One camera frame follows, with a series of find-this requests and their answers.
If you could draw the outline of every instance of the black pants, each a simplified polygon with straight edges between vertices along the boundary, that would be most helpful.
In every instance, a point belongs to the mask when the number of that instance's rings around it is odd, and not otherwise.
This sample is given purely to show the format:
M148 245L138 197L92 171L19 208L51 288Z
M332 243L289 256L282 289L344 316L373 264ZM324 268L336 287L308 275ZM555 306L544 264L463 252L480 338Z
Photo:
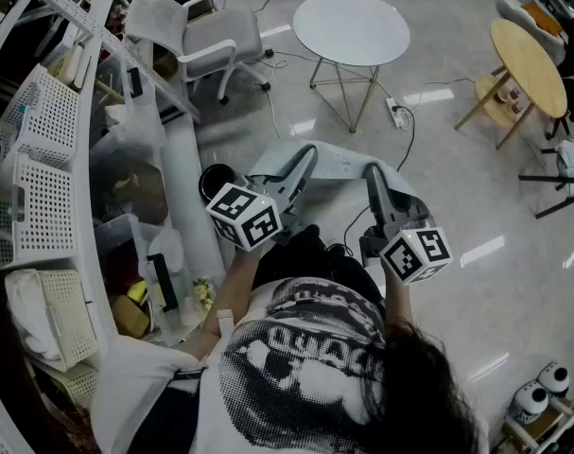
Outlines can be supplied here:
M320 277L353 289L383 313L384 300L368 272L353 257L327 251L320 229L310 225L286 247L275 245L259 263L253 289L288 277Z

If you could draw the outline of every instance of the black and white cube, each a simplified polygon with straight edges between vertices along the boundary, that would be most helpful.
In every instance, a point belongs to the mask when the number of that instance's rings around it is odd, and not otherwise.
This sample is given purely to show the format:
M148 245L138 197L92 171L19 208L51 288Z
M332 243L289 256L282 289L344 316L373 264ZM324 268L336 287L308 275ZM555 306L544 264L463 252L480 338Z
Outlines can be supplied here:
M223 185L206 211L217 233L245 251L282 230L274 199L232 183Z
M442 227L400 231L381 257L404 285L425 281L453 261Z

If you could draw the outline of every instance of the power outlet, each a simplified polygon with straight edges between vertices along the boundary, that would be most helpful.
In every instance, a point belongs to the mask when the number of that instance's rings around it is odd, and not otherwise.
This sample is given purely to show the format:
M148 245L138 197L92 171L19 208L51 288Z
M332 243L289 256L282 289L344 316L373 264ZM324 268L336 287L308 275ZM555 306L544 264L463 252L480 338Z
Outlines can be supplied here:
M398 103L391 97L387 97L385 102L388 105L388 110L390 111L391 119L393 119L393 124L396 128L404 128L404 110L399 108L398 110L393 111L392 108L398 106Z

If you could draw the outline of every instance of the polished concrete floor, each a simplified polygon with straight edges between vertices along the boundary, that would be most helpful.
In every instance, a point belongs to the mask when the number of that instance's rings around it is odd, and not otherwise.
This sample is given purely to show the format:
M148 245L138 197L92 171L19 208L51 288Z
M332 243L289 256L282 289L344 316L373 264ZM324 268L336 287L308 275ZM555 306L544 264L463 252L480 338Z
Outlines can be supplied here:
M292 25L295 9L304 0L271 0L258 12L260 31ZM410 47L397 61L385 65L379 80L399 102L413 107L427 81L471 78L499 65L491 44L490 23L497 17L495 0L385 0L409 24ZM264 0L229 0L229 5L258 9ZM314 59L292 30L264 39L275 51ZM276 68L271 100L253 89L253 81L235 75L229 82L230 103L214 98L218 78L200 85L194 102L203 121L197 128L203 166L227 163L247 171L265 147L279 139L315 139L371 154L396 167L403 159L410 131L392 124L385 95L376 88L356 134L343 123L307 82L313 61L286 55ZM254 67L266 76L271 69ZM334 70L323 66L321 79ZM339 87L324 86L324 95L344 110ZM348 86L358 106L364 86ZM467 80L426 87L427 102L419 105L416 137L402 173L444 227L455 262L411 292L415 320L444 342L455 371L472 402L489 420L492 437L516 389L535 378L552 359L570 370L574 398L574 206L536 220L533 216L564 199L552 185L521 184L520 172L554 171L553 158L539 153L547 142L549 121L535 112L500 151L504 136L485 113L461 132L453 126L477 102ZM327 240L342 241L347 224L366 206L364 190L331 206L321 218ZM350 244L371 223L366 213L348 234ZM498 365L482 376L491 365Z

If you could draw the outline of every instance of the curved white table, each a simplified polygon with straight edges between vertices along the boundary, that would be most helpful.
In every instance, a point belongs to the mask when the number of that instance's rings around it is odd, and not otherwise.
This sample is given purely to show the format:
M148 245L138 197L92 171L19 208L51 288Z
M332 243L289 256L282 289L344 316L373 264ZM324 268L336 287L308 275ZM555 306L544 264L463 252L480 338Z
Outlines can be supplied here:
M382 0L306 0L295 12L293 30L305 47L320 56L309 81L310 88L316 89L318 84L339 83L349 119L345 124L350 132L355 132L376 84L379 69L383 64L398 59L409 47L409 26L394 7ZM335 65L338 80L314 80L324 60ZM342 79L339 64L370 67L371 77ZM356 121L353 121L343 83L366 80L370 82L369 89Z

